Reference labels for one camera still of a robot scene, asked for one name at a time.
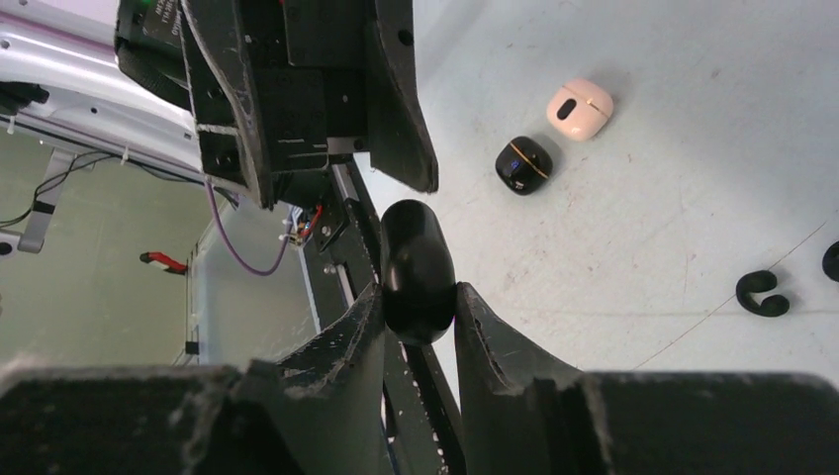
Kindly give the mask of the black ear-hook earbud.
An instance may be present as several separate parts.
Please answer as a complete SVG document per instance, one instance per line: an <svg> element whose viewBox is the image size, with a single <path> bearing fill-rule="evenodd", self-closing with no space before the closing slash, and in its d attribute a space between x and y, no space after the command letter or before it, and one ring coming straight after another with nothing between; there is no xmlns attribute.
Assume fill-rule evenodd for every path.
<svg viewBox="0 0 839 475"><path fill-rule="evenodd" d="M769 295L778 286L778 278L771 270L757 270L739 278L735 298L740 307L759 317L777 318L791 308L790 300L780 294Z"/></svg>
<svg viewBox="0 0 839 475"><path fill-rule="evenodd" d="M827 278L839 282L839 241L835 241L825 250L821 268Z"/></svg>

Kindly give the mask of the black gold-striped charging case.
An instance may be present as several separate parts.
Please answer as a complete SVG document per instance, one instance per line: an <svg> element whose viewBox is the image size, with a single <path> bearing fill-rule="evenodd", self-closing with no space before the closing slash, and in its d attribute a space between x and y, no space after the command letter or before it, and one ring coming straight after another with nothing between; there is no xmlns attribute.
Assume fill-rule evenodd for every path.
<svg viewBox="0 0 839 475"><path fill-rule="evenodd" d="M519 196L531 195L541 188L551 177L553 168L552 156L526 136L511 139L495 160L497 175Z"/></svg>

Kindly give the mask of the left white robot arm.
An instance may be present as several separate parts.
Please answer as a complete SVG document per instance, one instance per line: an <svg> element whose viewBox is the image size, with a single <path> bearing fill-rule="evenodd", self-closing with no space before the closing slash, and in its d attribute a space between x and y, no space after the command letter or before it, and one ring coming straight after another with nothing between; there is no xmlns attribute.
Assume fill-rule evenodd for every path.
<svg viewBox="0 0 839 475"><path fill-rule="evenodd" d="M3 120L261 208L315 204L357 152L438 186L409 1L5 1L1 96Z"/></svg>

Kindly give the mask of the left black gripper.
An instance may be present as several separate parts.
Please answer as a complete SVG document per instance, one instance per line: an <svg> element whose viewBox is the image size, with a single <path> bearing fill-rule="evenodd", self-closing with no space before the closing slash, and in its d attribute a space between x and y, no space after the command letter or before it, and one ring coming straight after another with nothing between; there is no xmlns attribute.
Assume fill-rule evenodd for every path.
<svg viewBox="0 0 839 475"><path fill-rule="evenodd" d="M202 172L211 184L271 209L290 199L296 175L369 148L376 170L421 193L438 190L412 1L179 7Z"/></svg>

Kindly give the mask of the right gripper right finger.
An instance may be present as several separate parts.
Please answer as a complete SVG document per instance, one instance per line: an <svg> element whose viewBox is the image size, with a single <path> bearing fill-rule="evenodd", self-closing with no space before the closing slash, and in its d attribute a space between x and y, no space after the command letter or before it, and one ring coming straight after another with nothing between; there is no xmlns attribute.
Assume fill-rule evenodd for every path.
<svg viewBox="0 0 839 475"><path fill-rule="evenodd" d="M838 392L803 373L585 372L457 287L471 474L834 474Z"/></svg>

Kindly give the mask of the black oval charging case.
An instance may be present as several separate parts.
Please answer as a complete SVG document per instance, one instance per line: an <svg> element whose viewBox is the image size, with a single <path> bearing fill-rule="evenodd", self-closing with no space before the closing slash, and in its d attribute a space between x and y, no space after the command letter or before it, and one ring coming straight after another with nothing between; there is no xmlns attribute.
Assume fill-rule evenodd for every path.
<svg viewBox="0 0 839 475"><path fill-rule="evenodd" d="M381 218L383 311L404 343L430 345L456 313L454 265L442 228L425 203L406 199Z"/></svg>

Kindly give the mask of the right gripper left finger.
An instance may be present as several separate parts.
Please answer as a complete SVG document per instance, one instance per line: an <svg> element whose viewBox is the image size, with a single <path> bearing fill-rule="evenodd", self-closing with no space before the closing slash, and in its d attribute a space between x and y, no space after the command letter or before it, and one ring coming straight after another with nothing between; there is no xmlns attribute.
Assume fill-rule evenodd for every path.
<svg viewBox="0 0 839 475"><path fill-rule="evenodd" d="M277 362L17 369L1 381L5 474L375 474L385 324L368 285Z"/></svg>

